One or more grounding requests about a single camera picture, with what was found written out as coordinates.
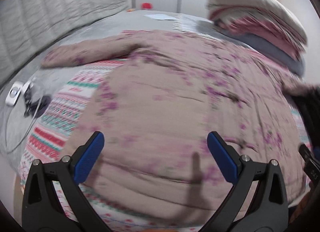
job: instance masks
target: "gray quilted headboard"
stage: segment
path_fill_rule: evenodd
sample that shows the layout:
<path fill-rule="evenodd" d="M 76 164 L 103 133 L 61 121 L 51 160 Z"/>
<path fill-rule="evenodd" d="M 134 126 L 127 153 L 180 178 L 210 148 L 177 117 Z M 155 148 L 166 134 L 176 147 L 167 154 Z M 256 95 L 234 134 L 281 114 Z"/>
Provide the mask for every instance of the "gray quilted headboard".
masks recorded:
<path fill-rule="evenodd" d="M 127 0 L 0 0 L 0 87 L 69 31 L 127 8 Z"/>

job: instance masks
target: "gray bedsheet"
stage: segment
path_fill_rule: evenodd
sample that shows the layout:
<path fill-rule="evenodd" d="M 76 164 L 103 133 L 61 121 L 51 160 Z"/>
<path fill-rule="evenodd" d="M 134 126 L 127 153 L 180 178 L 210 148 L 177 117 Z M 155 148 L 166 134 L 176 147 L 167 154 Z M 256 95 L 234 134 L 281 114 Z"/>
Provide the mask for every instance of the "gray bedsheet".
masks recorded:
<path fill-rule="evenodd" d="M 163 12 L 158 11 L 134 11 L 134 12 L 120 12 L 116 15 L 104 18 L 90 26 L 86 26 L 68 37 L 60 40 L 52 47 L 59 45 L 68 45 L 81 42 L 88 39 L 100 39 L 108 36 L 119 34 L 123 30 L 168 30 L 173 29 L 173 21 L 157 21 L 143 15 L 145 14 L 159 14 Z M 223 35 L 217 33 L 217 38 L 223 38 Z M 232 40 L 234 43 L 246 46 L 237 40 Z M 12 153 L 11 151 L 15 145 L 21 140 L 25 134 L 31 117 L 24 118 L 25 111 L 22 97 L 19 98 L 14 108 L 5 105 L 5 98 L 12 86 L 12 84 L 19 80 L 26 82 L 31 76 L 35 76 L 38 82 L 44 87 L 44 94 L 54 95 L 61 87 L 76 74 L 82 66 L 73 68 L 62 68 L 52 70 L 40 69 L 40 62 L 44 56 L 49 52 L 50 47 L 37 57 L 35 57 L 28 65 L 26 65 L 3 89 L 0 94 L 0 152 L 8 160 L 15 171 L 18 171 L 20 159 L 24 151 L 26 139 L 20 146 Z"/>

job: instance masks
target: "pink floral blanket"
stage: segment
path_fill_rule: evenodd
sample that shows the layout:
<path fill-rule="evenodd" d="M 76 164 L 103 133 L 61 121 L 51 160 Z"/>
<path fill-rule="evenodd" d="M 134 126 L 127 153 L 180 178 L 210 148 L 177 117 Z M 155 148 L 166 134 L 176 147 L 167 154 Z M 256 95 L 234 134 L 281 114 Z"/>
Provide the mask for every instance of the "pink floral blanket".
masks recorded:
<path fill-rule="evenodd" d="M 105 146 L 87 185 L 124 207 L 203 224 L 228 191 L 206 146 L 216 130 L 242 155 L 277 159 L 289 201 L 305 188 L 297 127 L 283 92 L 311 87 L 229 42 L 154 30 L 60 46 L 45 67 L 129 54 L 105 77 L 62 150 L 71 155 L 94 130 Z M 238 216 L 253 196 L 252 186 Z"/>

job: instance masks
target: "pillow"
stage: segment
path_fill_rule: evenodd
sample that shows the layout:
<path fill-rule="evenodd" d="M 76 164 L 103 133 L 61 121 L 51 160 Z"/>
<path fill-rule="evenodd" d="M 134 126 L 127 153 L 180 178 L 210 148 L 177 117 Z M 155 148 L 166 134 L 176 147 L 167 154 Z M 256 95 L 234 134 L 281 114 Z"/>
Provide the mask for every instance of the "pillow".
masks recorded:
<path fill-rule="evenodd" d="M 209 0 L 208 9 L 210 9 L 210 16 L 216 13 L 219 9 L 228 7 L 253 7 L 274 15 L 276 18 L 281 19 L 288 24 L 307 42 L 307 34 L 300 21 L 296 16 L 285 6 L 277 0 Z"/>
<path fill-rule="evenodd" d="M 254 34 L 247 33 L 242 35 L 234 35 L 224 29 L 219 29 L 219 32 L 230 38 L 239 40 L 249 45 L 250 47 L 258 51 L 259 53 L 263 54 L 267 58 L 277 62 L 282 66 L 287 67 L 292 73 L 297 74 L 300 77 L 304 75 L 305 61 L 302 55 L 300 55 L 299 60 L 296 61 L 292 59 L 284 51 L 274 46 L 272 43 Z"/>
<path fill-rule="evenodd" d="M 73 29 L 127 8 L 127 0 L 0 0 L 0 86 Z"/>

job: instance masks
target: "paper sheet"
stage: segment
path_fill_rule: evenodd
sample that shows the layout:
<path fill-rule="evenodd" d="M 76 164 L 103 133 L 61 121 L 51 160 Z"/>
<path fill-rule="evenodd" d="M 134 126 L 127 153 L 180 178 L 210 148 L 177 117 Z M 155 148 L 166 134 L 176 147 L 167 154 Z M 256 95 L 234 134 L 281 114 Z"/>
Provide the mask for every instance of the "paper sheet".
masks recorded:
<path fill-rule="evenodd" d="M 153 15 L 144 15 L 144 16 L 152 19 L 156 19 L 156 20 L 178 20 L 177 18 L 166 15 L 166 14 L 153 14 Z"/>

